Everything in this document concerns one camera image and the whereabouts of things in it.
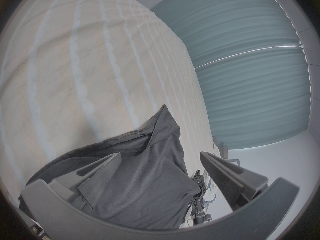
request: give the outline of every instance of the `striped bed sheet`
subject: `striped bed sheet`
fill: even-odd
[[[0,66],[0,176],[15,201],[48,162],[140,128],[163,104],[189,175],[217,150],[186,46],[135,0],[28,0]]]

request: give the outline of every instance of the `curtain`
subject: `curtain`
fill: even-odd
[[[186,45],[218,144],[250,148],[307,130],[308,65],[275,0],[164,0],[151,10]]]

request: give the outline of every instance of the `green curtain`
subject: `green curtain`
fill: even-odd
[[[307,130],[308,66],[275,0],[164,0],[151,10],[186,45],[218,143],[250,148]]]

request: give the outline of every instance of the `bed sheet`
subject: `bed sheet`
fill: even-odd
[[[163,104],[188,174],[215,153],[183,42],[135,0],[28,0],[0,43],[0,176],[17,201],[62,154],[142,127]]]

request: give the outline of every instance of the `dark gray cloth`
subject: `dark gray cloth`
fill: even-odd
[[[140,130],[70,151],[47,164],[28,183],[74,171],[109,154],[122,162],[97,205],[83,211],[116,224],[143,229],[175,229],[200,188],[187,175],[180,127],[168,108],[161,109]],[[20,208],[29,213],[22,198]]]

